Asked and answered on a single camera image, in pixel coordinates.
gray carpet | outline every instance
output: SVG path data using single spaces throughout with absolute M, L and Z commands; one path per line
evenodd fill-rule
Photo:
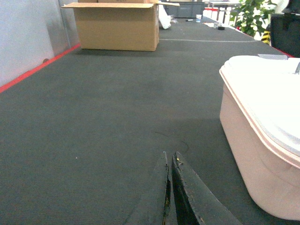
M 160 39 L 155 52 L 77 49 L 0 94 L 0 224 L 121 225 L 162 151 L 243 224 L 297 224 L 251 200 L 219 121 L 224 62 L 280 53 L 184 20 Z

box flap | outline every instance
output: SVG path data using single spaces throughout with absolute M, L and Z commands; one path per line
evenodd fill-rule
M 170 2 L 161 2 L 161 1 L 158 1 L 159 5 L 165 5 L 165 6 L 180 6 L 179 3 L 170 3 Z
M 158 0 L 98 0 L 98 3 L 157 3 Z
M 62 8 L 151 8 L 152 3 L 78 3 L 72 2 Z

red tape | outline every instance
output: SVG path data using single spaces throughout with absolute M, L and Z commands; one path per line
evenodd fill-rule
M 17 77 L 16 79 L 8 82 L 7 84 L 4 84 L 3 86 L 0 87 L 0 93 L 4 92 L 5 90 L 9 89 L 10 87 L 14 86 L 15 84 L 19 83 L 20 81 L 26 79 L 27 77 L 33 75 L 35 72 L 41 70 L 42 68 L 48 66 L 50 63 L 53 63 L 54 61 L 60 59 L 61 57 L 63 57 L 64 55 L 70 53 L 71 51 L 75 50 L 76 48 L 80 47 L 80 44 L 77 44 L 75 46 L 73 46 L 72 48 L 64 51 L 63 53 L 53 57 L 52 59 L 44 62 L 43 64 L 33 68 L 32 70 L 27 71 L 26 73 L 20 75 L 19 77 Z

small object on floor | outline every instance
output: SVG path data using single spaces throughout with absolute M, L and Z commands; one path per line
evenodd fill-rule
M 214 28 L 217 28 L 218 30 L 225 30 L 225 27 L 223 27 L 220 22 L 214 23 Z
M 171 23 L 178 23 L 178 20 L 174 18 L 174 15 L 169 15 L 169 17 L 171 18 Z
M 214 27 L 214 23 L 213 22 L 204 22 L 204 25 L 208 26 L 208 27 Z

container lid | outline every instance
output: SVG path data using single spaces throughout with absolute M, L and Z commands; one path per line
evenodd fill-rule
M 300 59 L 269 60 L 257 56 L 230 58 L 222 78 L 261 130 L 300 157 Z

